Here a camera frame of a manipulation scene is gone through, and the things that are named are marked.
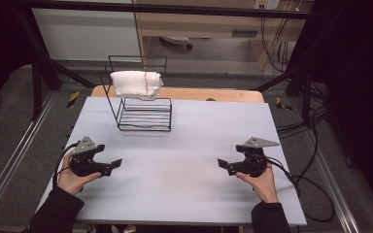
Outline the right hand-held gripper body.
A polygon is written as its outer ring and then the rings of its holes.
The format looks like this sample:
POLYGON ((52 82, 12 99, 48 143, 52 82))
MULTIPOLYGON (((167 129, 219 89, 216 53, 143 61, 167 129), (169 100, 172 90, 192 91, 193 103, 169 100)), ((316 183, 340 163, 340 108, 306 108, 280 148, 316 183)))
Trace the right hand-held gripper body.
POLYGON ((245 159, 241 162, 229 163, 227 172, 234 176, 237 172, 248 174, 253 178, 259 177, 267 166, 267 157, 263 151, 266 147, 276 147, 279 143, 257 137, 251 137, 243 146, 247 147, 244 154, 245 159))

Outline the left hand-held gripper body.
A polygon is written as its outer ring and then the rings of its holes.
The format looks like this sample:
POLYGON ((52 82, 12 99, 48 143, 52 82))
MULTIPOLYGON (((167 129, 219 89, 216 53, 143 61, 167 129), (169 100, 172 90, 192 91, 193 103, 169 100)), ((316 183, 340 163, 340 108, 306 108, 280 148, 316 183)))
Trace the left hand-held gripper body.
POLYGON ((111 164, 98 163, 94 161, 93 151, 98 144, 88 136, 84 136, 72 151, 70 169, 79 177, 85 177, 93 173, 101 173, 102 176, 110 176, 112 173, 111 164))

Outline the black wire rack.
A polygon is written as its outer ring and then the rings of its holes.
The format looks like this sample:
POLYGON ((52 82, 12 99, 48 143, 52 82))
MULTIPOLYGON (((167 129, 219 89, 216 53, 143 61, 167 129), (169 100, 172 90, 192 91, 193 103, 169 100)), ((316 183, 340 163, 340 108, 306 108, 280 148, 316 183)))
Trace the black wire rack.
POLYGON ((99 80, 120 131, 170 132, 172 126, 172 100, 116 96, 110 74, 118 71, 145 71, 166 74, 166 56, 109 55, 104 65, 105 74, 99 80))

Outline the white towel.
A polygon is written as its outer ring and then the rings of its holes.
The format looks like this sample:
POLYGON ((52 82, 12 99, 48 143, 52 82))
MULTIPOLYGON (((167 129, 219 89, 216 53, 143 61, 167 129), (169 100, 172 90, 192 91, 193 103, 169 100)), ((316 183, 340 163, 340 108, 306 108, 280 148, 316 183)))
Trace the white towel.
POLYGON ((157 72, 118 71, 110 74, 116 96, 154 99, 163 86, 157 72))

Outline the person's left hand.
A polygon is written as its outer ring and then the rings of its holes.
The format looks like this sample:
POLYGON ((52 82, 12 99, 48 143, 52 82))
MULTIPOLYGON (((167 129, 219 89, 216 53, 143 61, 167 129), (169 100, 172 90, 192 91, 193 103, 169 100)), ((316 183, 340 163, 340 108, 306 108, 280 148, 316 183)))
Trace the person's left hand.
POLYGON ((71 153, 68 153, 63 157, 62 168, 58 173, 57 186, 71 195, 76 195, 84 188, 87 183, 91 183, 99 179, 102 174, 93 173, 85 177, 77 176, 70 169, 71 157, 71 153))

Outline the person's right hand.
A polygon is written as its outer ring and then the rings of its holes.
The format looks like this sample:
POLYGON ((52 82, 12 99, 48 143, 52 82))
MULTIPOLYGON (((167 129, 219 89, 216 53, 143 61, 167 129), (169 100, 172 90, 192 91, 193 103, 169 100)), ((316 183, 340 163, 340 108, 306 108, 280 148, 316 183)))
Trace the person's right hand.
POLYGON ((264 172, 257 178, 253 178, 248 174, 236 173, 236 177, 245 183, 248 183, 260 198, 265 203, 278 203, 279 198, 275 186, 274 173, 272 165, 267 164, 264 172))

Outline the yellow black floor tape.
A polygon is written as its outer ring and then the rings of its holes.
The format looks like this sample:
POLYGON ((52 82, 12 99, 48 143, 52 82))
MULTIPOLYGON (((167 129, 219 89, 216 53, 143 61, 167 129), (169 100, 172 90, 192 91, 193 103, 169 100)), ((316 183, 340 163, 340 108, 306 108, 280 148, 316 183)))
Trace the yellow black floor tape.
POLYGON ((286 111, 292 111, 292 107, 284 105, 280 97, 276 97, 276 107, 286 111))
POLYGON ((78 97, 80 95, 79 91, 74 91, 68 101, 67 108, 73 108, 74 104, 76 103, 78 97))

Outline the white cabinet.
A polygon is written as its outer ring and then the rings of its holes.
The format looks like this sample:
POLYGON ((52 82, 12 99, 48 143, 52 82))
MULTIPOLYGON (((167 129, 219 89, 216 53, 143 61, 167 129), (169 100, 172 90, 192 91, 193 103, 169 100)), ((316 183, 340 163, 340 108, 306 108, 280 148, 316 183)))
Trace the white cabinet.
POLYGON ((102 61, 140 55, 133 13, 33 9, 52 59, 102 61))

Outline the office chair base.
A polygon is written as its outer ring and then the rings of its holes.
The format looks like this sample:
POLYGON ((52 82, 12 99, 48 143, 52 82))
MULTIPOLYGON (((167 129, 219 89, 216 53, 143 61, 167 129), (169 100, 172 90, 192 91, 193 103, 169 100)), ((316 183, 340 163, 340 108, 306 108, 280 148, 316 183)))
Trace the office chair base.
POLYGON ((170 43, 170 44, 174 44, 174 45, 178 45, 178 46, 184 46, 187 50, 191 50, 193 48, 193 45, 190 42, 190 39, 188 37, 165 37, 165 36, 161 36, 160 39, 167 42, 167 43, 170 43))

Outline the wooden desk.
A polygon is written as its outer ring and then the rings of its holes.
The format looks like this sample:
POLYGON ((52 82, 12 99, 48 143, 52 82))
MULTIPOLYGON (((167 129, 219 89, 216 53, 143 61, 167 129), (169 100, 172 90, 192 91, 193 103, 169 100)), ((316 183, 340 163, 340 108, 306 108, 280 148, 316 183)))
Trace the wooden desk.
MULTIPOLYGON (((254 8, 255 0, 132 0, 135 4, 156 4, 176 6, 254 8)), ((309 11, 312 4, 304 0, 280 0, 276 10, 295 12, 300 5, 309 11)), ((264 71, 277 45, 281 42, 295 42, 304 27, 303 19, 258 18, 258 17, 217 17, 166 14, 135 15, 138 32, 143 40, 152 37, 189 38, 239 38, 250 42, 258 68, 264 71)))

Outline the aluminium floor rail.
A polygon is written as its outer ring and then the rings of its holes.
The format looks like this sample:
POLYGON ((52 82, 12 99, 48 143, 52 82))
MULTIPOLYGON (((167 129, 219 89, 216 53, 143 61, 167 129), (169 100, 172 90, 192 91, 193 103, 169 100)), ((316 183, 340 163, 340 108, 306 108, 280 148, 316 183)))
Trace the aluminium floor rail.
POLYGON ((309 144, 310 149, 315 155, 315 164, 318 168, 325 189, 334 203, 336 215, 338 216, 344 232, 359 233, 359 227, 356 223, 356 219, 352 214, 349 205, 327 162, 325 161, 323 153, 319 148, 318 137, 315 136, 312 131, 305 132, 304 136, 309 144))
POLYGON ((11 154, 8 162, 0 173, 0 199, 3 196, 9 182, 11 181, 15 171, 21 160, 27 153, 31 143, 33 142, 37 132, 41 128, 43 121, 45 120, 49 110, 51 109, 53 100, 57 97, 57 91, 51 91, 45 98, 42 105, 43 110, 38 114, 37 118, 32 120, 25 133, 22 135, 16 149, 11 154))

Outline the white wall outlet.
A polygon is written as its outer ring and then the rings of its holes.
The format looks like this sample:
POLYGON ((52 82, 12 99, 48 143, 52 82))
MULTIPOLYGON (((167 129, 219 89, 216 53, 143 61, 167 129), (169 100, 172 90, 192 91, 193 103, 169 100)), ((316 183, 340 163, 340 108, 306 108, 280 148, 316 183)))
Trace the white wall outlet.
POLYGON ((254 8, 261 10, 276 10, 280 0, 255 0, 254 8))

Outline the black metal frame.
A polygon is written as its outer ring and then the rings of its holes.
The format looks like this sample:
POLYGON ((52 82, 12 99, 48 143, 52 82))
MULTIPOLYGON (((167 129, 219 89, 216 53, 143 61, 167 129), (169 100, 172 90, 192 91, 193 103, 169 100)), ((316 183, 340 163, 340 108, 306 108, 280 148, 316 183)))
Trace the black metal frame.
POLYGON ((55 70, 73 79, 77 83, 94 88, 95 84, 80 77, 63 65, 54 61, 44 43, 38 39, 40 32, 34 30, 25 13, 30 9, 51 9, 71 11, 94 11, 94 12, 124 12, 124 13, 148 13, 166 15, 187 15, 187 16, 217 16, 217 17, 264 17, 264 18, 288 18, 288 19, 311 19, 323 17, 323 13, 313 12, 290 12, 279 10, 244 10, 237 8, 220 7, 198 7, 198 6, 176 6, 156 4, 126 4, 126 3, 105 3, 105 2, 78 2, 78 1, 51 1, 51 0, 16 0, 11 8, 17 17, 22 30, 26 34, 32 48, 33 55, 33 86, 34 86, 34 117, 42 108, 39 94, 40 78, 43 77, 50 89, 60 89, 60 79, 55 70))

